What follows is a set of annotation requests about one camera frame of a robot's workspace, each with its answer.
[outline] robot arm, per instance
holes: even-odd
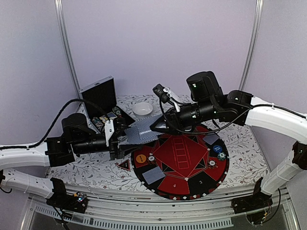
[[[162,120],[165,121],[168,130],[163,129],[164,131],[178,135],[189,133],[188,130],[193,130],[193,127],[201,122],[219,119],[241,126],[266,128],[297,140],[284,161],[270,174],[257,181],[253,195],[232,201],[236,213],[271,205],[271,196],[278,188],[301,171],[307,170],[307,114],[282,108],[242,91],[231,91],[223,95],[214,74],[210,71],[194,74],[187,79],[187,83],[195,103],[182,105],[179,111],[174,108],[166,111]],[[160,84],[154,87],[153,91],[161,102],[171,100]]]
[[[54,207],[84,213],[87,206],[85,194],[69,195],[62,180],[38,178],[11,167],[57,167],[74,162],[80,154],[102,151],[109,151],[112,160],[123,157],[125,149],[118,146],[117,137],[126,125],[121,118],[110,120],[106,123],[104,135],[96,134],[88,128],[85,115],[72,114],[62,120],[62,126],[62,136],[47,138],[35,148],[29,148],[33,143],[14,148],[0,146],[0,187],[32,193],[47,199],[47,203]]]

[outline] table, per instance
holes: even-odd
[[[184,102],[190,102],[187,95],[179,97]],[[136,117],[132,112],[132,106],[139,102],[151,103],[154,106],[153,115],[161,113],[158,108],[158,98],[155,95],[119,96],[117,102],[118,106],[134,119]],[[83,105],[80,106],[78,112],[84,113]],[[204,124],[209,128],[215,128],[211,121],[204,122]],[[218,135],[227,146],[230,165],[226,179],[217,189],[254,184],[269,172],[268,165],[250,127],[231,125],[221,130]],[[59,178],[69,185],[151,193],[141,184],[133,170],[128,172],[117,166],[129,158],[130,155],[123,159],[110,161],[109,153],[82,155],[73,163],[50,168],[48,177]]]

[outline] orange chip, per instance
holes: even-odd
[[[147,157],[143,154],[140,154],[140,155],[137,155],[135,159],[136,159],[137,163],[141,164],[141,163],[146,162]]]

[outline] round game board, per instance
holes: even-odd
[[[195,131],[205,132],[203,125]],[[216,134],[163,134],[131,154],[139,180],[152,192],[173,200],[200,198],[225,179],[229,156]]]

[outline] white mounting arm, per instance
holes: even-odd
[[[106,136],[106,146],[109,147],[109,140],[111,139],[112,135],[114,134],[114,123],[113,120],[110,119],[106,121],[105,124],[105,136]]]
[[[272,107],[256,107],[250,110],[245,121],[246,125],[266,128],[294,138],[302,144],[307,144],[306,119],[285,110],[277,109],[273,103],[253,97],[251,105],[257,104],[271,104]]]
[[[43,142],[33,149],[4,149],[0,150],[0,170],[22,166],[50,166],[49,157],[45,154],[47,143]]]
[[[16,189],[24,193],[32,193],[43,198],[49,199],[54,194],[52,192],[53,183],[48,178],[39,178],[25,174],[15,169],[4,169],[0,187]]]
[[[251,105],[271,104],[260,98],[254,97]],[[296,139],[302,144],[307,144],[307,120],[296,116],[285,110],[272,107],[256,107],[248,112],[246,125],[266,128],[286,136]],[[261,192],[272,195],[276,190],[291,180],[302,171],[295,163],[292,163],[294,151],[290,151],[288,156],[270,174],[263,177],[261,181]]]

